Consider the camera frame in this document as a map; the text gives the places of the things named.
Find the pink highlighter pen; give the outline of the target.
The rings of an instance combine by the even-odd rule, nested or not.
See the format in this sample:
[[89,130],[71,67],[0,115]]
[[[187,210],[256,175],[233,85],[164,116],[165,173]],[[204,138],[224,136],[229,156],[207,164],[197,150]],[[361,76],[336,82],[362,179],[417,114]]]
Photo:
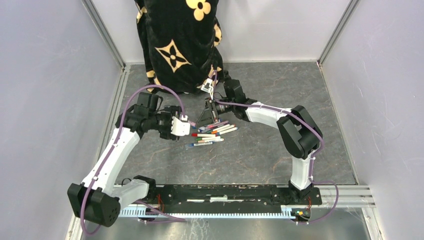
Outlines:
[[193,122],[193,121],[188,121],[188,123],[193,127],[193,128],[196,128],[196,123],[195,122]]

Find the orange capped white marker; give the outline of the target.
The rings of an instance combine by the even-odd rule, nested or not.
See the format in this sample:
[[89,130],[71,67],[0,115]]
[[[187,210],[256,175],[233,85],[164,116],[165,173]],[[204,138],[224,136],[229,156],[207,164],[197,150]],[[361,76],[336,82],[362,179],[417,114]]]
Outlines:
[[222,132],[222,131],[225,131],[225,130],[229,130],[229,129],[234,128],[234,127],[235,127],[235,125],[234,125],[234,124],[227,124],[227,125],[224,125],[224,126],[222,126],[222,127],[218,127],[218,128],[216,128],[216,129],[214,129],[214,130],[211,132],[211,134],[217,134],[217,133],[219,133],[219,132]]

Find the blue capped white marker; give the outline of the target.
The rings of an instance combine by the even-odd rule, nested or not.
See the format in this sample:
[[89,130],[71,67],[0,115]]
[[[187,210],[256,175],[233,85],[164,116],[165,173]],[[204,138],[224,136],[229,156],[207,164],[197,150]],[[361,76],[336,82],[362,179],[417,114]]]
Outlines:
[[205,133],[205,132],[212,131],[212,130],[214,130],[216,128],[218,128],[217,125],[211,125],[211,126],[200,127],[197,130],[198,130],[199,133]]

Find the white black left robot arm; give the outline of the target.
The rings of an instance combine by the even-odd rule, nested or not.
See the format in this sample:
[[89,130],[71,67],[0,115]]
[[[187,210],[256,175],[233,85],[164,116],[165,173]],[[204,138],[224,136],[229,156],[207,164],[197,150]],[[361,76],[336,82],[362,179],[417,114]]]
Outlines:
[[138,175],[119,188],[115,182],[129,154],[148,131],[158,131],[160,138],[173,141],[189,134],[183,104],[161,108],[163,100],[157,94],[141,92],[135,104],[128,102],[93,169],[81,183],[69,186],[67,196],[84,231],[86,221],[110,227],[124,208],[139,200],[151,204],[158,198],[153,178]]

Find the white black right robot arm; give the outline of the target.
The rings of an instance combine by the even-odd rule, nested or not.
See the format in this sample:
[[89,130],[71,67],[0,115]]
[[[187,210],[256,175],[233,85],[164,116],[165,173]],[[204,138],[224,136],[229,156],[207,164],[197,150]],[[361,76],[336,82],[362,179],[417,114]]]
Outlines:
[[314,187],[314,161],[324,145],[323,134],[309,112],[302,105],[281,108],[248,98],[237,79],[224,82],[225,95],[218,99],[214,96],[216,84],[208,78],[199,86],[209,97],[205,99],[205,108],[196,126],[216,123],[221,114],[232,112],[240,120],[277,129],[292,156],[288,196],[293,203],[302,204]]

